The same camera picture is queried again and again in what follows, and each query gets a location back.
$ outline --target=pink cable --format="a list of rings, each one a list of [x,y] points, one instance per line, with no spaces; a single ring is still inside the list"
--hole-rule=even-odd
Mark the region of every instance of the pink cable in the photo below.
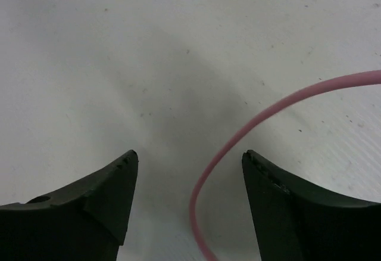
[[[263,110],[261,113],[252,118],[244,127],[238,130],[238,132],[236,132],[230,140],[228,140],[225,146],[213,157],[209,165],[205,168],[204,172],[199,177],[192,191],[192,195],[190,197],[189,202],[189,218],[193,234],[195,236],[198,247],[200,248],[202,254],[208,261],[217,261],[217,258],[214,255],[214,253],[210,250],[210,248],[207,246],[198,227],[196,218],[196,202],[198,194],[200,193],[200,190],[204,185],[205,181],[209,177],[210,173],[213,171],[214,167],[226,155],[226,153],[229,152],[230,149],[233,148],[234,145],[237,144],[239,140],[241,140],[248,132],[250,132],[252,128],[256,127],[256,125],[270,118],[272,115],[277,114],[283,109],[291,106],[292,104],[295,104],[297,102],[300,102],[318,94],[323,94],[338,89],[376,84],[381,84],[381,70],[373,70],[370,72],[344,75],[341,77],[333,78],[308,86],[306,88],[294,92],[293,94],[287,97],[284,97],[275,104],[271,105],[269,108]]]

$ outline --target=white surface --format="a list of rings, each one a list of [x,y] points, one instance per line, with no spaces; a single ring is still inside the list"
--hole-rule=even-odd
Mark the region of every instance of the white surface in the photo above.
[[[139,177],[118,260],[202,260],[187,214],[202,169],[282,96],[381,68],[380,5],[0,0],[0,203],[26,202],[132,148]],[[249,148],[326,188],[381,201],[380,94],[375,86],[302,102],[229,153],[199,203],[221,260],[260,259],[240,166]]]

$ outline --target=pink wire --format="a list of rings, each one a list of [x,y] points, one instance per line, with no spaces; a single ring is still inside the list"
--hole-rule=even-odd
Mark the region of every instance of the pink wire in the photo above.
[[[318,94],[323,94],[338,89],[376,84],[381,84],[381,70],[345,75],[308,86],[294,92],[287,97],[284,97],[275,104],[269,106],[269,108],[263,110],[261,113],[252,118],[244,127],[238,130],[238,132],[236,132],[230,140],[228,140],[222,149],[213,157],[209,165],[205,168],[204,172],[199,177],[192,191],[189,202],[189,218],[193,234],[195,236],[198,247],[208,261],[217,261],[217,258],[207,246],[198,227],[196,218],[196,202],[198,194],[200,193],[200,190],[205,181],[213,171],[214,167],[226,155],[226,153],[229,152],[230,149],[233,148],[234,145],[237,144],[239,140],[241,140],[248,132],[250,132],[252,128],[256,127],[256,125],[267,120],[272,115],[277,114],[292,104],[305,100],[309,97],[316,96]]]

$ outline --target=white table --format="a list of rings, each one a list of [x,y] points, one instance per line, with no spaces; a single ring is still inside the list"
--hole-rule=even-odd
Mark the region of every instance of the white table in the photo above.
[[[0,0],[0,203],[125,151],[140,158],[118,260],[202,260],[191,189],[253,115],[320,79],[381,68],[381,0]],[[221,260],[259,260],[241,171],[251,148],[323,187],[381,201],[381,88],[304,101],[221,162],[199,202]]]

